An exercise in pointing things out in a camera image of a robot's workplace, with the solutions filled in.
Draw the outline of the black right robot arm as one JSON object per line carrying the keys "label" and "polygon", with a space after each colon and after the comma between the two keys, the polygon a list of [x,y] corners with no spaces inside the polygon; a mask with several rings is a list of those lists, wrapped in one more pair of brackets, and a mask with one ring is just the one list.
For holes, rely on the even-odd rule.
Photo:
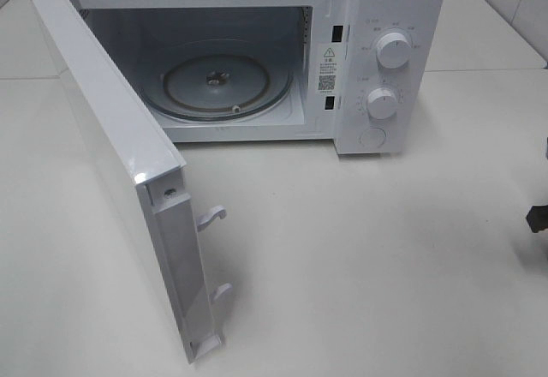
{"label": "black right robot arm", "polygon": [[539,233],[548,228],[548,206],[532,206],[526,215],[527,224],[532,233]]}

